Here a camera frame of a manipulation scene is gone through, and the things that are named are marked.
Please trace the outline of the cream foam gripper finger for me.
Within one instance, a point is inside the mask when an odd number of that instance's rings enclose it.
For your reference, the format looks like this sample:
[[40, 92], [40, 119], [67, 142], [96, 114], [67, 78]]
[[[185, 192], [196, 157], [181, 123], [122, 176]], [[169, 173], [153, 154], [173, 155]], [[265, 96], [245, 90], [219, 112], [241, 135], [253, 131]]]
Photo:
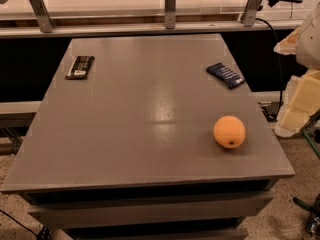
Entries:
[[286, 38], [276, 44], [274, 51], [281, 55], [295, 55], [299, 32], [300, 28], [292, 31]]
[[275, 125], [275, 134], [292, 137], [320, 110], [320, 71], [309, 69], [301, 77], [292, 76], [284, 92]]

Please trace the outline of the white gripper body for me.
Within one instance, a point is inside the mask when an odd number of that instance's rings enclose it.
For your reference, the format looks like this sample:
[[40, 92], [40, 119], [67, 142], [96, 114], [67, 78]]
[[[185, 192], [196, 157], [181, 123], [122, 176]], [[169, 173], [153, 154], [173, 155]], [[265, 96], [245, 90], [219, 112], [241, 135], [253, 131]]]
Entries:
[[296, 43], [296, 60], [309, 69], [320, 69], [320, 3], [301, 25]]

